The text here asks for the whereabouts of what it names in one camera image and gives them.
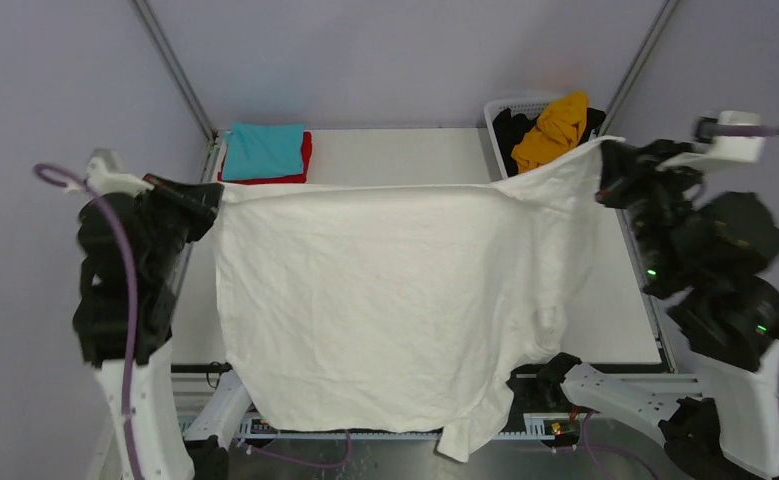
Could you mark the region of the yellow t shirt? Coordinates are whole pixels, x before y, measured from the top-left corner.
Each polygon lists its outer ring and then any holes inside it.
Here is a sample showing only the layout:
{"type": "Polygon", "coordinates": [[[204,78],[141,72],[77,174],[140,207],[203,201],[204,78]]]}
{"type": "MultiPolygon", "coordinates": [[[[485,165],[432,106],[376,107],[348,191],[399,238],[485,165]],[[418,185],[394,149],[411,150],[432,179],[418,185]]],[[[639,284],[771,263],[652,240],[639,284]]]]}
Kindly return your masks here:
{"type": "Polygon", "coordinates": [[[550,103],[511,151],[518,172],[545,166],[578,146],[588,130],[588,108],[589,98],[583,91],[550,103]]]}

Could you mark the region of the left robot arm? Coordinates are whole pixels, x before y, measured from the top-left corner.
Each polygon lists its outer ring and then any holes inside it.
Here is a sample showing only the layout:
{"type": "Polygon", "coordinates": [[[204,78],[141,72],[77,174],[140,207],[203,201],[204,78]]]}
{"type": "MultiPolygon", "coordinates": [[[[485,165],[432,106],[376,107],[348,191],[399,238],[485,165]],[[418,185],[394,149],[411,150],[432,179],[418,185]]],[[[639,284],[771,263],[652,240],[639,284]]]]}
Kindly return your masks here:
{"type": "Polygon", "coordinates": [[[171,385],[172,274],[217,219],[224,187],[147,174],[151,189],[106,193],[79,212],[84,252],[72,325],[108,401],[124,479],[225,479],[223,432],[184,438],[171,385]]]}

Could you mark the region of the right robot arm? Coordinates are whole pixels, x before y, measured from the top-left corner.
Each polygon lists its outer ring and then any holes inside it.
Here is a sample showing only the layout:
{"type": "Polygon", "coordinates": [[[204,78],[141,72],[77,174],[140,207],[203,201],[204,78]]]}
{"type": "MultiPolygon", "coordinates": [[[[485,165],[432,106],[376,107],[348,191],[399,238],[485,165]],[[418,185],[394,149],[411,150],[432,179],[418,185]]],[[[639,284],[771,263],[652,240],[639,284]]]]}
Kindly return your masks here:
{"type": "Polygon", "coordinates": [[[548,410],[570,405],[641,432],[693,479],[779,479],[779,292],[762,274],[779,227],[752,192],[702,206],[708,156],[689,143],[600,142],[596,201],[628,212],[643,292],[679,295],[667,314],[696,360],[696,394],[674,396],[561,353],[538,372],[548,410]]]}

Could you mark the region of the left metal frame post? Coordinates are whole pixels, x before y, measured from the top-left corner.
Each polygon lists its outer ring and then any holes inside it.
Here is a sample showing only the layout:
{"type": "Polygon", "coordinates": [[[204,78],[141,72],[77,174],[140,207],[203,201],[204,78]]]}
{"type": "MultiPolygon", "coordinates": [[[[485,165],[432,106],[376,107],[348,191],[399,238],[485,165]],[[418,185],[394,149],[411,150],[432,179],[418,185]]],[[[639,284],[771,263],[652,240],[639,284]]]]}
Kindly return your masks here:
{"type": "Polygon", "coordinates": [[[195,124],[208,142],[214,141],[218,136],[217,129],[193,88],[151,2],[148,0],[129,0],[129,4],[141,22],[143,30],[146,32],[166,73],[174,83],[195,124]]]}

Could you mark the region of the right metal frame post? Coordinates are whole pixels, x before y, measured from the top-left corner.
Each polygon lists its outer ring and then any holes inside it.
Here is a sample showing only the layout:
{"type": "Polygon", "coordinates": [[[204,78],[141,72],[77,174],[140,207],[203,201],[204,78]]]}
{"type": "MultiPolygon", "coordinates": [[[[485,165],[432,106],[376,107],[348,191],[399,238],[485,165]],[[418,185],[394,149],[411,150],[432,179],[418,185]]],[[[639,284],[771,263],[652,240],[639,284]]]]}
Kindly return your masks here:
{"type": "Polygon", "coordinates": [[[598,136],[607,135],[615,125],[622,108],[625,106],[632,89],[639,80],[641,73],[648,64],[652,54],[660,42],[665,30],[674,18],[680,0],[664,0],[653,18],[645,36],[643,37],[635,55],[628,65],[617,89],[615,90],[607,108],[606,118],[597,131],[598,136]]]}

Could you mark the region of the black t shirt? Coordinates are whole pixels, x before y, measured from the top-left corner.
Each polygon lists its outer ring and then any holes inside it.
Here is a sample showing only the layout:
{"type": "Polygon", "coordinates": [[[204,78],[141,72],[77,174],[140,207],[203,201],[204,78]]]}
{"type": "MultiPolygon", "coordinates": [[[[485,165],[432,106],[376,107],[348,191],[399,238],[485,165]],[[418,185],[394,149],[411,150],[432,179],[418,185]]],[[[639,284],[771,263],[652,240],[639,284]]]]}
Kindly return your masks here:
{"type": "MultiPolygon", "coordinates": [[[[607,114],[602,110],[587,108],[587,128],[579,145],[586,143],[593,134],[598,132],[606,117],[607,114]]],[[[508,177],[519,173],[518,165],[512,158],[512,149],[521,142],[525,134],[532,130],[537,118],[537,115],[528,117],[524,113],[514,114],[512,109],[505,108],[493,120],[496,145],[508,177]]]]}

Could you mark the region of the white t shirt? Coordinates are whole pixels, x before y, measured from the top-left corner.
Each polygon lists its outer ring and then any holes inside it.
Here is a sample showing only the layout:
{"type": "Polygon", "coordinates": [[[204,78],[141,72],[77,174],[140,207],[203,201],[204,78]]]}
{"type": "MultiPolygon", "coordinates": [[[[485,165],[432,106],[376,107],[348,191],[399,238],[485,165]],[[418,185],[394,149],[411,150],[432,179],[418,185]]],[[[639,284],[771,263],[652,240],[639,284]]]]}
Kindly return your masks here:
{"type": "Polygon", "coordinates": [[[485,185],[228,185],[213,230],[227,361],[279,429],[440,430],[465,462],[511,372],[558,354],[595,260],[602,143],[485,185]]]}

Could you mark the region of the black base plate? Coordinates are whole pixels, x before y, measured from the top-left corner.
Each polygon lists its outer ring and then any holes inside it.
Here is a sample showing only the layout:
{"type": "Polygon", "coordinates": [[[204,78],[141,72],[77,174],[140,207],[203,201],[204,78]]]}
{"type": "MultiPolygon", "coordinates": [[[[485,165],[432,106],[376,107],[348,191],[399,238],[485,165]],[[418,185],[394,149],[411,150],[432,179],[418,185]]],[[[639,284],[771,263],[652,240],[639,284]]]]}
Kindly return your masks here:
{"type": "MultiPolygon", "coordinates": [[[[230,369],[231,366],[229,364],[219,362],[209,364],[175,364],[171,367],[175,393],[178,396],[178,424],[182,433],[186,434],[188,432],[189,427],[198,417],[200,410],[214,393],[220,377],[230,369]]],[[[508,381],[508,387],[512,391],[514,398],[505,426],[517,422],[522,414],[549,419],[567,418],[569,422],[577,421],[579,424],[582,415],[580,408],[568,402],[560,391],[539,383],[534,376],[514,375],[508,381]]],[[[248,408],[244,418],[247,415],[256,415],[263,418],[253,406],[248,408]]]]}

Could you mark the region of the metal frame post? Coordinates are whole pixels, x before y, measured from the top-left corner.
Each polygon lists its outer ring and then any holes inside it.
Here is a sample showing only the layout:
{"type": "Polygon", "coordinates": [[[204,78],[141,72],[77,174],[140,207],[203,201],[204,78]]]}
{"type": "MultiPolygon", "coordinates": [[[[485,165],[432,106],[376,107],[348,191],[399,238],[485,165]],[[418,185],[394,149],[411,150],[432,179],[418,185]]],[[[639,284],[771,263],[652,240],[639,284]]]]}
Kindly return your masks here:
{"type": "Polygon", "coordinates": [[[146,32],[166,73],[174,83],[195,124],[208,142],[214,141],[218,136],[217,129],[193,88],[151,2],[148,0],[129,0],[129,4],[141,22],[143,30],[146,32]]]}
{"type": "Polygon", "coordinates": [[[635,55],[628,65],[617,89],[615,90],[607,108],[606,118],[597,131],[598,136],[607,135],[615,125],[622,108],[625,106],[632,89],[639,80],[641,73],[648,64],[652,54],[660,42],[665,30],[674,18],[680,0],[664,0],[653,18],[645,36],[643,37],[635,55]]]}

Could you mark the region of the folded cyan t shirt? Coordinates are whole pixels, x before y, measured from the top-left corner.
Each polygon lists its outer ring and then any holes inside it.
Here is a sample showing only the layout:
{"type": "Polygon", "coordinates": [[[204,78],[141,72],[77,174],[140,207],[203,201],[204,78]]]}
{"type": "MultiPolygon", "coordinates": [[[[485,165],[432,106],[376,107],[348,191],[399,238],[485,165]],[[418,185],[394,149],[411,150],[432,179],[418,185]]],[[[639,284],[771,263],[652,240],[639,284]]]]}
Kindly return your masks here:
{"type": "Polygon", "coordinates": [[[303,124],[232,123],[224,134],[228,150],[221,179],[239,182],[303,174],[305,133],[303,124]]]}

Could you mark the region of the folded red t shirt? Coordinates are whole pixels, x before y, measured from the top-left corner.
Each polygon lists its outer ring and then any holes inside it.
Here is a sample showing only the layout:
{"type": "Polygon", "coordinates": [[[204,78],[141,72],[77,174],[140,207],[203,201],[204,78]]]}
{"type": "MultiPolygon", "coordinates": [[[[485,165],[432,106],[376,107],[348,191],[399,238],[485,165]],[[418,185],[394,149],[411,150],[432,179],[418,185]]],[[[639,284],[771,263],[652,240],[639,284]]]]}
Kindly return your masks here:
{"type": "Polygon", "coordinates": [[[219,182],[240,184],[240,185],[262,185],[262,184],[304,184],[308,180],[308,171],[313,154],[313,136],[309,131],[305,131],[303,134],[303,140],[301,145],[301,157],[303,161],[303,171],[300,174],[288,175],[276,178],[257,178],[249,180],[225,180],[223,176],[223,170],[226,166],[227,155],[219,162],[219,171],[217,173],[217,180],[219,182]]]}

